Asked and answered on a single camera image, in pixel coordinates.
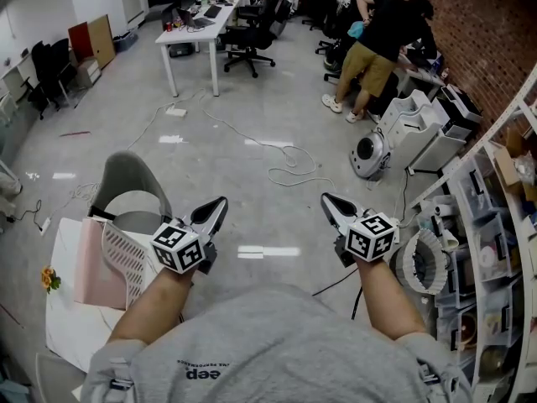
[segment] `laptop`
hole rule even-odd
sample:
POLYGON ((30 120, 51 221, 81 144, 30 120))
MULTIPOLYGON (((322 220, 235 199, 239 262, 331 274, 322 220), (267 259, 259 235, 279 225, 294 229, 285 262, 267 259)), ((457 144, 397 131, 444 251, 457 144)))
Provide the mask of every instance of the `laptop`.
POLYGON ((206 27, 207 25, 214 24, 213 21, 210 21, 209 19, 205 19, 205 18, 193 19, 192 13, 184 9, 177 9, 177 13, 179 14, 183 23, 185 23, 188 27, 192 27, 194 29, 202 29, 203 27, 206 27))
POLYGON ((222 8, 220 6, 217 6, 216 4, 212 4, 210 8, 206 10, 206 12, 203 14, 203 16, 208 18, 216 18, 222 8))

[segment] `fiducial marker cube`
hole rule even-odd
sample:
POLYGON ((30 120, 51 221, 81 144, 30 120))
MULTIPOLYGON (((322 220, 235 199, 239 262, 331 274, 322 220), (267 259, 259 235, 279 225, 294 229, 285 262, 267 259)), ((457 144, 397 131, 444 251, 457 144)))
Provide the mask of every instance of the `fiducial marker cube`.
POLYGON ((383 213, 349 224, 345 250, 365 261, 373 261, 392 248, 395 226, 383 213))
POLYGON ((162 224, 151 239, 159 263, 179 274, 205 259, 200 236, 185 228, 162 224))

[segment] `black shirt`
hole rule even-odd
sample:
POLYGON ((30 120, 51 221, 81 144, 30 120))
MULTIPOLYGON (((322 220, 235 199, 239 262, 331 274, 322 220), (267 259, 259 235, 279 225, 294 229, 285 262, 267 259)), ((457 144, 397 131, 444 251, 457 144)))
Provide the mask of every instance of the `black shirt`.
POLYGON ((421 39, 425 58, 436 57, 436 44, 425 19, 406 0, 373 0, 375 14, 358 42, 376 54, 396 62, 401 46, 421 39))

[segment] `yellow flower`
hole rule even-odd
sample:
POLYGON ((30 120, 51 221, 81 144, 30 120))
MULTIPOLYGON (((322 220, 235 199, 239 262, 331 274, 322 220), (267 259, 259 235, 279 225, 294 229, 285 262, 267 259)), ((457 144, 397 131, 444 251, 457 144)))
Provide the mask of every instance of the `yellow flower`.
POLYGON ((50 284, 52 283, 52 279, 50 278, 50 276, 42 274, 41 275, 41 283, 43 284, 43 288, 48 290, 49 287, 50 287, 50 284))
POLYGON ((54 274, 54 269, 52 267, 46 266, 41 270, 43 275, 51 276, 54 274))

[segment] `gray t-shirt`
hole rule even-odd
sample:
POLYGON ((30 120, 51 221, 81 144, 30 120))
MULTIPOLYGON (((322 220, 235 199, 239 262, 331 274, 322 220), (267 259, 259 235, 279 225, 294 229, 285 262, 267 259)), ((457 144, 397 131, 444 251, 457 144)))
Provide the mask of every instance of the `gray t-shirt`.
POLYGON ((287 285, 241 291, 153 344, 98 351, 82 402, 457 402, 470 385, 431 336, 394 342, 287 285))

